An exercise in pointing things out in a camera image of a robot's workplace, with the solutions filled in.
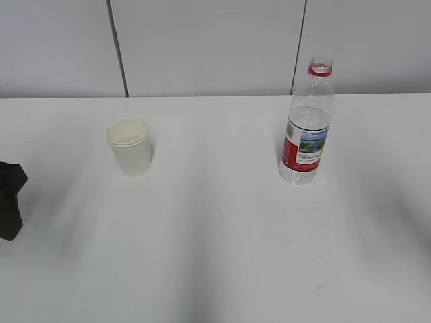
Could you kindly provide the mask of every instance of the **cup rim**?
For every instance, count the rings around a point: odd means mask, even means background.
[[[140,138],[138,138],[138,139],[136,139],[134,141],[128,142],[128,143],[118,143],[116,141],[113,141],[113,140],[109,139],[109,137],[108,137],[109,128],[112,127],[114,124],[116,124],[118,122],[126,121],[126,120],[138,120],[139,122],[146,123],[147,127],[148,127],[147,133],[143,137],[140,137]],[[148,121],[142,120],[140,118],[136,118],[134,116],[128,116],[128,117],[125,117],[125,118],[116,119],[113,123],[111,123],[108,126],[108,128],[106,128],[105,139],[106,139],[106,141],[108,141],[108,143],[110,145],[112,145],[114,147],[130,147],[130,146],[137,145],[137,144],[141,143],[142,141],[146,140],[148,138],[149,134],[150,134],[150,124],[148,123]]]

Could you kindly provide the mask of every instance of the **bottle neck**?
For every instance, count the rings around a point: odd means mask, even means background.
[[[329,77],[332,75],[332,68],[328,69],[327,71],[316,71],[316,69],[313,69],[312,66],[308,68],[308,74],[321,78],[321,77]]]

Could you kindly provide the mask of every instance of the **plastic water bottle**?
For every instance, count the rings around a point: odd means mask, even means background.
[[[313,57],[308,78],[294,92],[279,172],[292,184],[307,184],[316,176],[329,124],[334,88],[332,60]]]

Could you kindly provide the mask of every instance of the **white wall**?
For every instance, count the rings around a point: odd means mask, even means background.
[[[431,1],[308,0],[295,81],[314,55],[337,93],[431,92]]]
[[[304,0],[111,0],[131,96],[287,94]]]
[[[124,96],[105,0],[1,0],[0,98]]]

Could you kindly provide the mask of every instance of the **white paper cup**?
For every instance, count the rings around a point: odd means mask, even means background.
[[[117,120],[106,130],[115,159],[127,176],[140,176],[150,168],[150,144],[148,122],[137,118]]]

